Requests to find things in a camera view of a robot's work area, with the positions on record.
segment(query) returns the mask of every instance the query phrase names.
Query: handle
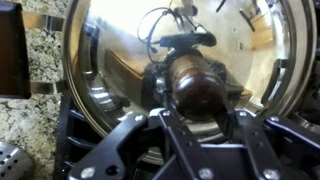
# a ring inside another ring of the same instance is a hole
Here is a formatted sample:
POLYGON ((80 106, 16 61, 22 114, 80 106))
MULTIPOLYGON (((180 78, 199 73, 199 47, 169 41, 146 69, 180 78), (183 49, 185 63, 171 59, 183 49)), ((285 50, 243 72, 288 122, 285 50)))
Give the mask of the handle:
POLYGON ((0 2, 0 97, 30 98, 26 37, 20 4, 0 2))
POLYGON ((176 109, 193 121, 205 121, 224 112, 226 90, 218 75, 200 56, 184 55, 170 67, 172 99, 176 109))

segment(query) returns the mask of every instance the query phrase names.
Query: black mechanical arm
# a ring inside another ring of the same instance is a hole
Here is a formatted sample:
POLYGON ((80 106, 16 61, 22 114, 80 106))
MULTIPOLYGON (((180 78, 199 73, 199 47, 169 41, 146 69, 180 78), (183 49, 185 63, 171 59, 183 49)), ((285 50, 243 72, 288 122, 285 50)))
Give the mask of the black mechanical arm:
POLYGON ((218 121, 226 144, 200 144, 173 111, 128 115, 71 170, 69 179, 137 179, 137 163, 158 147, 152 179, 319 179, 320 136, 281 117, 263 121, 228 110, 218 121))

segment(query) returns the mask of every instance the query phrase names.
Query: wooden cylinder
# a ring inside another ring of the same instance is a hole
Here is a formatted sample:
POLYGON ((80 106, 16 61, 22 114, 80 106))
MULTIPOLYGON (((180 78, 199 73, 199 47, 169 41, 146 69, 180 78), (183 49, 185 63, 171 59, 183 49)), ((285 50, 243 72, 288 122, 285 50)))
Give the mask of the wooden cylinder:
POLYGON ((170 77, 174 104, 186 118, 205 121, 225 109, 224 84, 202 57, 184 55, 177 58, 170 67, 170 77))

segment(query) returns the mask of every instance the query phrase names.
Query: perforated metal container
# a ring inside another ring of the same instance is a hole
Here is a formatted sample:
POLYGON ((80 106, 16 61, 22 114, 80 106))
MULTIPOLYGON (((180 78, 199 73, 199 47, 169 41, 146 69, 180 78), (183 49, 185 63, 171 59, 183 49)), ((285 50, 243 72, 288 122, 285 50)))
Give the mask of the perforated metal container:
POLYGON ((0 179, 28 179, 33 171, 33 162, 20 148, 0 142, 0 179))

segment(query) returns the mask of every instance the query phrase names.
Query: granite countertop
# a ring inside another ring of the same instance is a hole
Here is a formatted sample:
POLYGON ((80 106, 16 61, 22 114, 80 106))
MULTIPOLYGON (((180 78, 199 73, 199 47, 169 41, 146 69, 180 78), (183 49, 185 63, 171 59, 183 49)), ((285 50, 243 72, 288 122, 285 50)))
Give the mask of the granite countertop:
MULTIPOLYGON (((13 0, 25 11, 61 17, 69 0, 13 0)), ((31 80, 63 77, 61 32, 26 30, 31 80)), ((36 165, 32 179, 52 179, 60 94, 32 95, 29 100, 0 99, 0 141, 25 150, 36 165)))

